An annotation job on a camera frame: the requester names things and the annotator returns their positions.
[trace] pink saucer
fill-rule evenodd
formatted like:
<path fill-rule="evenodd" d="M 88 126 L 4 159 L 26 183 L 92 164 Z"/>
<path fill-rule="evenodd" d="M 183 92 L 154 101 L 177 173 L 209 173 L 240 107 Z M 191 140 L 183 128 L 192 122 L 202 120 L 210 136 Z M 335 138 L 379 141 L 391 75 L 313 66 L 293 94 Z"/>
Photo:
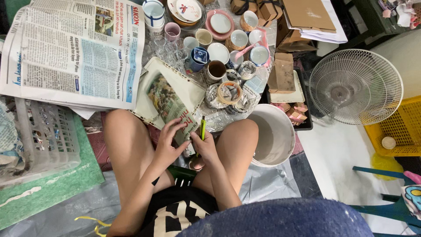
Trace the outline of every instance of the pink saucer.
<path fill-rule="evenodd" d="M 220 34 L 220 33 L 216 32 L 212 28 L 212 26 L 211 26 L 211 17 L 214 14 L 222 14 L 222 15 L 226 16 L 229 19 L 229 22 L 231 23 L 231 29 L 229 29 L 229 31 L 227 33 Z M 208 14 L 207 14 L 207 18 L 206 18 L 206 22 L 205 22 L 205 28 L 212 34 L 212 37 L 214 39 L 219 40 L 219 41 L 224 41 L 234 31 L 235 26 L 234 26 L 234 21 L 232 20 L 232 17 L 230 15 L 228 15 L 225 11 L 223 11 L 223 10 L 210 10 L 210 11 L 208 11 Z"/>

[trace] white fan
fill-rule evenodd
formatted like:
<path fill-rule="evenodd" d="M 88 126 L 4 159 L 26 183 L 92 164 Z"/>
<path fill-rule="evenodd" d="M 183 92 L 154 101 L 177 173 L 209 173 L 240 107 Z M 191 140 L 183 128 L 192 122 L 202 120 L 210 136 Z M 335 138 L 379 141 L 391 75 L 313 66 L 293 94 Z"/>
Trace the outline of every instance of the white fan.
<path fill-rule="evenodd" d="M 314 68 L 309 88 L 314 104 L 325 116 L 353 125 L 385 120 L 403 96 L 396 68 L 382 56 L 362 49 L 326 56 Z"/>

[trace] hand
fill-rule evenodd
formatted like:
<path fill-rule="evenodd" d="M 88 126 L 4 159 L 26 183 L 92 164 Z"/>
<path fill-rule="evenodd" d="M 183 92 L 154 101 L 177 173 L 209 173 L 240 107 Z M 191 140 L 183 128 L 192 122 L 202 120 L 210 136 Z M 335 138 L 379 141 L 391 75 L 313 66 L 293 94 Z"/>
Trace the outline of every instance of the hand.
<path fill-rule="evenodd" d="M 171 146 L 176 131 L 187 126 L 185 123 L 178 124 L 180 121 L 181 118 L 175 118 L 169 121 L 161 130 L 157 149 L 152 162 L 163 169 L 170 166 L 170 164 L 172 164 L 192 142 L 191 140 L 187 140 L 177 149 Z"/>
<path fill-rule="evenodd" d="M 190 136 L 193 139 L 193 146 L 195 151 L 200 153 L 205 164 L 219 160 L 218 153 L 216 152 L 215 142 L 213 141 L 212 134 L 205 130 L 205 139 L 202 139 L 195 132 L 191 132 Z"/>

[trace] blue chair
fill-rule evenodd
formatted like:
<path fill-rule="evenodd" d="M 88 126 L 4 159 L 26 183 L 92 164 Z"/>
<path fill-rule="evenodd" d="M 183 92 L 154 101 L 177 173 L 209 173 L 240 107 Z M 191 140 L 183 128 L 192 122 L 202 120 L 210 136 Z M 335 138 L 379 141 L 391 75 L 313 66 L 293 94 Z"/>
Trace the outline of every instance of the blue chair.
<path fill-rule="evenodd" d="M 363 168 L 354 166 L 353 170 L 363 171 L 367 173 L 373 173 L 378 175 L 385 175 L 395 178 L 401 178 L 405 181 L 405 186 L 408 185 L 415 185 L 416 183 L 412 181 L 410 178 L 406 177 L 403 173 L 400 172 L 393 172 L 393 171 L 386 171 L 386 170 L 376 170 L 370 168 Z M 355 210 L 359 211 L 360 213 L 372 214 L 383 216 L 399 221 L 404 221 L 408 224 L 409 228 L 414 231 L 417 236 L 421 234 L 421 221 L 411 215 L 411 212 L 408 210 L 408 207 L 405 204 L 405 201 L 402 197 L 390 194 L 381 194 L 383 196 L 383 200 L 394 202 L 393 204 L 388 205 L 378 205 L 378 206 L 358 206 L 358 205 L 350 205 Z M 396 236 L 403 236 L 403 235 L 396 235 L 396 234 L 380 234 L 380 233 L 373 233 L 376 237 L 396 237 Z"/>

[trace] packing tape roll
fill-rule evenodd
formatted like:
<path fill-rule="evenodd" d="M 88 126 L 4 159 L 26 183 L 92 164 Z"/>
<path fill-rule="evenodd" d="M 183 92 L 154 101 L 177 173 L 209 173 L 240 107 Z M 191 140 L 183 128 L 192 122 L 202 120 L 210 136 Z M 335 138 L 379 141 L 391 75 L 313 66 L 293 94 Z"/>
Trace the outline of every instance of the packing tape roll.
<path fill-rule="evenodd" d="M 230 91 L 232 98 L 235 98 L 235 99 L 234 100 L 225 99 L 223 93 L 226 91 Z M 239 84 L 233 81 L 225 81 L 219 85 L 218 89 L 216 90 L 216 95 L 218 96 L 218 100 L 220 100 L 222 103 L 227 104 L 227 105 L 233 105 L 241 99 L 242 89 Z"/>

